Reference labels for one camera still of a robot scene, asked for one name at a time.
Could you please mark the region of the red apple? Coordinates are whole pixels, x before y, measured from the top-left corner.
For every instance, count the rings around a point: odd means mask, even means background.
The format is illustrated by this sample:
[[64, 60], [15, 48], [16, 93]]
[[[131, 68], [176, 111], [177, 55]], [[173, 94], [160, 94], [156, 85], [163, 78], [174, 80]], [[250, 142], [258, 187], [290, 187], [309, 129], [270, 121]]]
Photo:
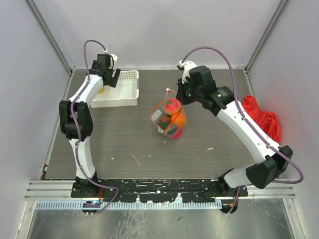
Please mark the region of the red apple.
[[173, 139], [173, 140], [178, 140], [178, 139], [181, 137], [182, 133], [183, 133], [183, 130], [182, 130], [182, 129], [177, 130], [177, 131], [171, 136], [171, 139]]

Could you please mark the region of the clear zip top bag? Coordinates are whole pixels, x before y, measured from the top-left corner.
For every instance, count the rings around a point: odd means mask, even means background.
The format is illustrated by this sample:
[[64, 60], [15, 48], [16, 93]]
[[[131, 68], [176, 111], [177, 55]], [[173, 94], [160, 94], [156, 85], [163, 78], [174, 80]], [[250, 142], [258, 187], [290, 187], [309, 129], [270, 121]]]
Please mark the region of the clear zip top bag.
[[177, 91], [166, 88], [166, 96], [152, 107], [150, 119], [162, 135], [171, 140], [179, 140], [187, 120], [184, 107], [175, 98]]

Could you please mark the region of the orange fruit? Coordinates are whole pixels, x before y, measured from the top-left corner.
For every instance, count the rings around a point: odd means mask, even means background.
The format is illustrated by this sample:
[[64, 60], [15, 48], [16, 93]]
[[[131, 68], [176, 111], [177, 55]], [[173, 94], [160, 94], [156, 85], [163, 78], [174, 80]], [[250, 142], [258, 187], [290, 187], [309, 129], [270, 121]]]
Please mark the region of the orange fruit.
[[178, 127], [184, 127], [186, 125], [186, 116], [183, 112], [173, 114], [170, 119], [171, 122]]

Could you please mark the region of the pink yellow peach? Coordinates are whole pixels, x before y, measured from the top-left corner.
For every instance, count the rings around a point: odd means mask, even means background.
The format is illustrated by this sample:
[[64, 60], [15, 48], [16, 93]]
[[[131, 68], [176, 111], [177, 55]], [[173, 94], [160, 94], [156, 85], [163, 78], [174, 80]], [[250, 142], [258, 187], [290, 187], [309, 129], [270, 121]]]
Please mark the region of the pink yellow peach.
[[181, 103], [176, 98], [170, 98], [167, 100], [166, 104], [164, 105], [163, 111], [167, 115], [173, 115], [181, 109]]

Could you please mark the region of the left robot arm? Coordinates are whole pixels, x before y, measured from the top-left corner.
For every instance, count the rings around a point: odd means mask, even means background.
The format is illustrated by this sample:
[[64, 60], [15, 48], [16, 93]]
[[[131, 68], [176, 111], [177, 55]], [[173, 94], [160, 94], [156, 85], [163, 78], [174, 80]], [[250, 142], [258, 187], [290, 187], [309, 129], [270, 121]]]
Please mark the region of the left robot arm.
[[98, 54], [76, 93], [59, 103], [60, 129], [72, 146], [76, 163], [73, 192], [80, 197], [95, 197], [100, 191], [90, 148], [93, 120], [89, 107], [104, 86], [116, 87], [121, 72], [115, 68], [117, 60], [114, 54]]

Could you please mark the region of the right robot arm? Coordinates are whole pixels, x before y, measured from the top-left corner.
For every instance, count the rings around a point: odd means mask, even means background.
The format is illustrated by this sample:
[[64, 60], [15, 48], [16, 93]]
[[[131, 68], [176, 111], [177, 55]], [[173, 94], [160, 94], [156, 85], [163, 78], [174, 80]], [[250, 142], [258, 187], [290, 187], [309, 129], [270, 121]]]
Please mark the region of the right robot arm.
[[177, 81], [176, 98], [183, 105], [201, 103], [232, 129], [255, 161], [247, 167], [230, 169], [218, 178], [222, 195], [232, 195], [239, 186], [264, 189], [285, 172], [289, 163], [284, 158], [292, 158], [292, 149], [287, 145], [281, 147], [268, 137], [236, 102], [228, 87], [217, 87], [209, 68], [187, 61], [180, 70], [183, 75]]

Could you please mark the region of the dark green avocado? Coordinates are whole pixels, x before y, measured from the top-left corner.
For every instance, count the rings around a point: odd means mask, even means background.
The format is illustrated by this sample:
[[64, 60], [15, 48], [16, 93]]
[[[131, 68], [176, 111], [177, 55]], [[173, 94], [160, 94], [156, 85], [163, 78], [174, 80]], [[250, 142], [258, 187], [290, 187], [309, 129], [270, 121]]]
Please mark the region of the dark green avocado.
[[163, 130], [163, 131], [168, 131], [170, 128], [171, 128], [171, 126], [172, 126], [172, 124], [171, 124], [171, 122], [168, 122], [168, 121], [165, 121], [165, 122], [159, 122], [158, 123], [158, 126]]

